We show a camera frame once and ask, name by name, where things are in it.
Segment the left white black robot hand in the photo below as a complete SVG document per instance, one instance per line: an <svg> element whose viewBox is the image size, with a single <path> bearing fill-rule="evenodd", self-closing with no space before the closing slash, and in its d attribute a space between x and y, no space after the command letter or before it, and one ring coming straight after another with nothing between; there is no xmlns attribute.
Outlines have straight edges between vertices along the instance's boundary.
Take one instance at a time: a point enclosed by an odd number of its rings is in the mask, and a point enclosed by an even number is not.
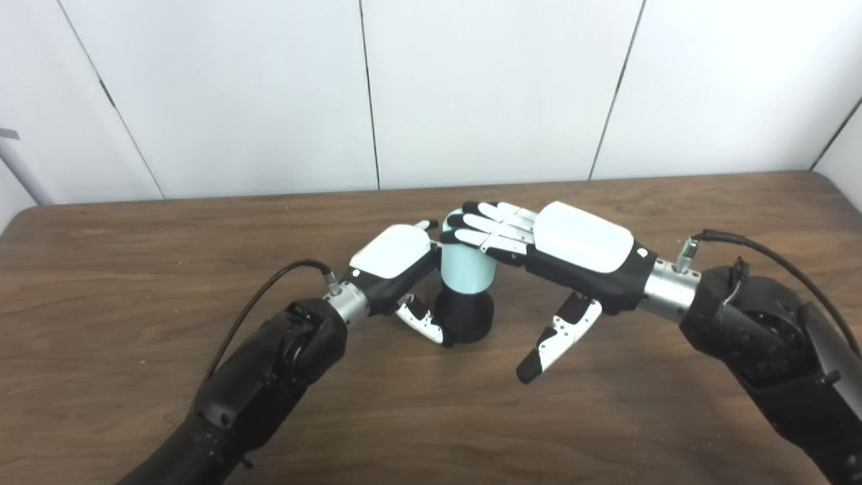
<svg viewBox="0 0 862 485"><path fill-rule="evenodd" d="M329 303L345 325L367 317L397 315L402 322L435 344L455 343L427 304L412 290L440 264L440 245L428 231L434 219L394 224L367 243L349 261Z"/></svg>

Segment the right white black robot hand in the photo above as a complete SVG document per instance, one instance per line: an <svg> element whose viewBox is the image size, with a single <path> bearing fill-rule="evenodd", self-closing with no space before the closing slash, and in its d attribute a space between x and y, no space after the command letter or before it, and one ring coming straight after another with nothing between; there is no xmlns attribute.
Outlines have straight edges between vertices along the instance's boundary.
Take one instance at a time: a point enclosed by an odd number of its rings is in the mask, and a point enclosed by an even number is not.
<svg viewBox="0 0 862 485"><path fill-rule="evenodd" d="M629 229L559 201L538 212L502 201L468 201L445 222L446 245L477 249L570 289L517 366L524 384L548 371L600 316L635 310L658 261Z"/></svg>

